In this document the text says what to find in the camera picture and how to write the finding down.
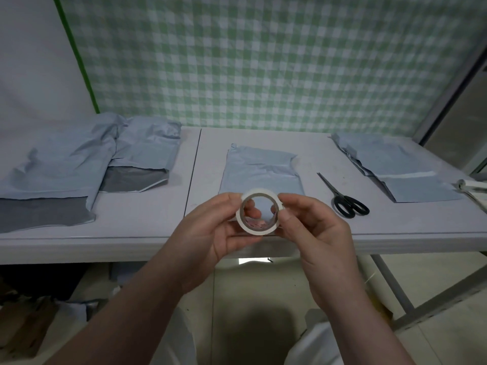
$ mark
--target person's left hand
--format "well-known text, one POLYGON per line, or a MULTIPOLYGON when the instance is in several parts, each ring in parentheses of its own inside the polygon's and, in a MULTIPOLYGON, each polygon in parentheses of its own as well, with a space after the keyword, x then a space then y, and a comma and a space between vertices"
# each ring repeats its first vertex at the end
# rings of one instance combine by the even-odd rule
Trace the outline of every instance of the person's left hand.
MULTIPOLYGON (((170 265, 183 294, 203 283, 225 255, 262 239, 236 235, 243 230, 229 219, 235 216, 240 205, 239 193, 222 193, 202 203, 184 217, 158 253, 170 265)), ((253 200, 247 202, 245 213, 251 218, 261 217, 253 200)))

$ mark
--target person's left arm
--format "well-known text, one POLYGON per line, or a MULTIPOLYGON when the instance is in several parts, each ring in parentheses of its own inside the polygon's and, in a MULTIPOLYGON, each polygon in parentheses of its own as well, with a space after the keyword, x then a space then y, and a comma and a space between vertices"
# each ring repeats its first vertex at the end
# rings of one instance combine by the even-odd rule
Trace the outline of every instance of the person's left arm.
MULTIPOLYGON (((260 240, 235 235, 240 230, 228 220, 240 204, 240 194, 225 193, 189 213, 162 249, 46 364, 148 364, 183 294, 204 282, 226 254, 260 240)), ((260 217, 252 201, 246 214, 260 217)))

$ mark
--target scissors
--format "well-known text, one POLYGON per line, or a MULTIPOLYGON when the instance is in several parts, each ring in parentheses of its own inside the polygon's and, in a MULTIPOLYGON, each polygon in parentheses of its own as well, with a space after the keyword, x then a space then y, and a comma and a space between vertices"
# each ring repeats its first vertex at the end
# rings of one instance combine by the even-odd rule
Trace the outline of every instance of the scissors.
POLYGON ((333 192, 335 197, 333 197, 333 205, 344 217, 353 218, 355 214, 368 215, 370 212, 369 208, 365 206, 362 202, 357 201, 355 198, 350 196, 344 196, 336 188, 334 188, 330 182, 328 182, 321 173, 317 173, 321 180, 325 182, 329 189, 333 192))

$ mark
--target tape roll inner core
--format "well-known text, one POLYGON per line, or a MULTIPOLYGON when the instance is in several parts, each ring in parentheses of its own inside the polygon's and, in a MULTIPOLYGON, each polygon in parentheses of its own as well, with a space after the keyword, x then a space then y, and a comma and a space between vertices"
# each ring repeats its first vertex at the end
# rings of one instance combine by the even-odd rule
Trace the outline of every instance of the tape roll inner core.
POLYGON ((269 195, 266 195, 265 193, 254 193, 250 196, 248 196, 246 199, 244 199, 242 201, 242 204, 241 204, 241 207, 240 207, 240 219, 242 220, 242 222, 245 224, 245 226, 250 229, 250 230, 253 230, 255 232, 262 232, 262 231, 266 231, 268 229, 270 229, 272 226, 274 226, 274 224, 277 223, 277 212, 279 211, 279 206, 277 205, 277 203, 274 201, 274 199, 269 196, 269 195), (254 225, 251 225, 248 223, 247 221, 247 217, 245 215, 245 205, 247 205, 247 202, 251 199, 251 198, 254 198, 254 197, 265 197, 266 199, 269 199, 271 200, 271 202, 273 203, 274 205, 274 209, 276 210, 276 212, 274 213, 274 215, 272 216, 271 220, 269 222, 266 222, 265 225, 263 226, 254 226, 254 225))

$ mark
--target green and white checkered cloth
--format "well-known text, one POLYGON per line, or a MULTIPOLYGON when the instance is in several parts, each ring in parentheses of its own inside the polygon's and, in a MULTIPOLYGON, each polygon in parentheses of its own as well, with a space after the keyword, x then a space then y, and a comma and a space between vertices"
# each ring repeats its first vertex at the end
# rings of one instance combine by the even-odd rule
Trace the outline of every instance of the green and white checkered cloth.
POLYGON ((410 136, 487 0, 61 0, 100 110, 410 136))

